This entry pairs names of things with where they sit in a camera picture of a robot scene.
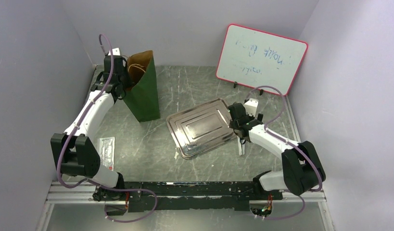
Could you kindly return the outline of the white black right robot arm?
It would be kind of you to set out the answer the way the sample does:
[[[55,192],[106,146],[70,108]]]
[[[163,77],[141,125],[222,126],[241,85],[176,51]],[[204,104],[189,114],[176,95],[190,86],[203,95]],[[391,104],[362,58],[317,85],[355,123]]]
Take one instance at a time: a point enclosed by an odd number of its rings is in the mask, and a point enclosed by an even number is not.
[[[289,191],[302,195],[322,189],[326,179],[314,145],[285,138],[267,127],[261,117],[255,117],[257,105],[251,102],[234,103],[228,107],[229,127],[238,137],[239,155],[245,154],[247,142],[256,144],[275,155],[282,162],[281,171],[268,171],[254,178],[252,187],[257,199],[265,199],[271,191]]]

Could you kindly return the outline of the silver metal tray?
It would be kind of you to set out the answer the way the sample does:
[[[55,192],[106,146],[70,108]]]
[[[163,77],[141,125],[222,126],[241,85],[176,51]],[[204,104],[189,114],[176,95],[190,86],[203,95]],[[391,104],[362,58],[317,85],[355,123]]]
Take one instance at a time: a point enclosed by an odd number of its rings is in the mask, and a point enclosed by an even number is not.
[[[229,128],[228,103],[217,98],[166,118],[176,149],[184,159],[192,159],[236,138]]]

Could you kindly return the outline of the green brown paper bag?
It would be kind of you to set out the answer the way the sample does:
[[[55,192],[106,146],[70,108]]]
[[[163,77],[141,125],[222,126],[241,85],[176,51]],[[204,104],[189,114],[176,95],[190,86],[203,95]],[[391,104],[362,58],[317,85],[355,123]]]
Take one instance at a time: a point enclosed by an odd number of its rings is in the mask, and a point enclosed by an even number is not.
[[[153,51],[136,53],[127,61],[127,71],[134,85],[125,88],[124,103],[138,122],[159,119],[157,74]]]

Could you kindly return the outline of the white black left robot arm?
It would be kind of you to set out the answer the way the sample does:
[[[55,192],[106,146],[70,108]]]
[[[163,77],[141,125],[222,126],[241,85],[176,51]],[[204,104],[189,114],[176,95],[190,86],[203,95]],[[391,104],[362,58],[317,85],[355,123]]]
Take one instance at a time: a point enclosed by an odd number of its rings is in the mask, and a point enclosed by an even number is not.
[[[82,176],[85,180],[106,188],[114,200],[126,194],[123,176],[101,164],[101,158],[91,137],[98,131],[106,113],[126,93],[132,84],[127,70],[127,59],[121,55],[106,55],[104,71],[90,88],[87,102],[74,122],[63,132],[51,138],[51,149],[58,181],[66,188],[62,175]]]

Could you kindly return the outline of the silver metal tongs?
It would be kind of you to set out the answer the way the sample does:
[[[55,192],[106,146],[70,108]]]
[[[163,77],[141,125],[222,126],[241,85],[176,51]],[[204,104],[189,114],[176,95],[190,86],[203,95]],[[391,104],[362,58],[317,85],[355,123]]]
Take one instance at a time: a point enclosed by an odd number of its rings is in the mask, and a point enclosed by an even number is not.
[[[245,143],[246,140],[243,138],[238,138],[238,152],[239,152],[239,156],[245,155]]]

